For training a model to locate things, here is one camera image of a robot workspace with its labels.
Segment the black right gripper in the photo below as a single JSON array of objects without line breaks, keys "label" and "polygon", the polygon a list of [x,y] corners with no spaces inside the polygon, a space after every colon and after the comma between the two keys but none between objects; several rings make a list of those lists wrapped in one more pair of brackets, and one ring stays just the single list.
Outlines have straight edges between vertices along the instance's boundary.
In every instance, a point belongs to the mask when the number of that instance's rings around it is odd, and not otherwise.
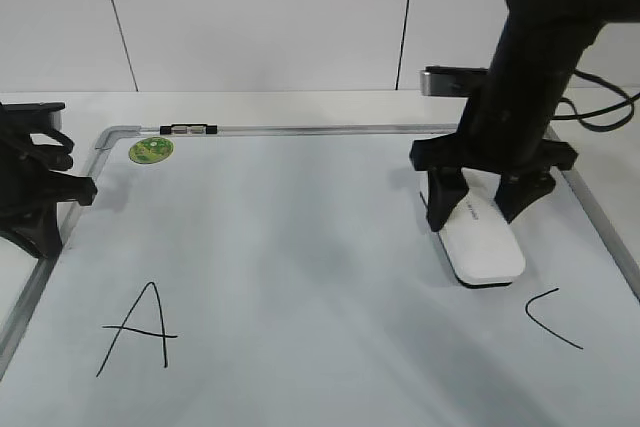
[{"label": "black right gripper", "polygon": [[575,149],[551,140],[545,129],[537,136],[516,136],[511,142],[497,138],[475,139],[453,132],[412,143],[410,162],[416,171],[428,171],[427,221],[440,231],[469,186],[462,168],[500,175],[494,201],[507,223],[555,188],[550,168],[571,170]]}]

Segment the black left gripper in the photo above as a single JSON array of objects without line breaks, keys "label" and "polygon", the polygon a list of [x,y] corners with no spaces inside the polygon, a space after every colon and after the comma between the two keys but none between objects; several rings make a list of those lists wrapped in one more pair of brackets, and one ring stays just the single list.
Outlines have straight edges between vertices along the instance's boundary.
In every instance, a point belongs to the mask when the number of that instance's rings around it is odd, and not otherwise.
[{"label": "black left gripper", "polygon": [[93,203],[97,188],[73,167],[74,142],[60,130],[28,133],[1,116],[1,237],[36,259],[62,250],[57,204]]}]

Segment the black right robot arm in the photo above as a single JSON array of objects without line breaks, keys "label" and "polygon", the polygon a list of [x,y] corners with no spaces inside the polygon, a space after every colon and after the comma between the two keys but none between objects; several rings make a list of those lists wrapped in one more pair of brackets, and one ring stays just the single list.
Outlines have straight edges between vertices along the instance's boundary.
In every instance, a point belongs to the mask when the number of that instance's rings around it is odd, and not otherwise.
[{"label": "black right robot arm", "polygon": [[467,169],[493,173],[494,200],[514,220],[572,169],[576,151],[545,134],[584,53],[609,24],[635,23],[639,0],[505,0],[508,16],[486,69],[428,66],[426,96],[461,97],[457,129],[417,140],[409,154],[427,176],[427,221],[441,230],[467,195]]}]

